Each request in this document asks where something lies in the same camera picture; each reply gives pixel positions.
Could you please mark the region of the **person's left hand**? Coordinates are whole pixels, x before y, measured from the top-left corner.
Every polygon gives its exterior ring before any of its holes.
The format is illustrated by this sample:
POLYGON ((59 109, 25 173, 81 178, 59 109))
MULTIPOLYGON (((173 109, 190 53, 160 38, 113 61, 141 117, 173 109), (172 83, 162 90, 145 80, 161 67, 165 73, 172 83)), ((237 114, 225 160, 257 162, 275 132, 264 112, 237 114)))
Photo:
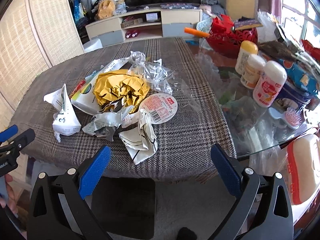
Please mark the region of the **person's left hand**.
POLYGON ((7 200, 1 197, 1 207, 5 208, 7 206, 14 215, 17 215, 18 208, 16 205, 15 194, 12 187, 9 185, 9 183, 13 181, 13 178, 10 174, 6 174, 5 176, 2 177, 2 179, 5 180, 5 188, 6 188, 8 197, 7 197, 7 200))

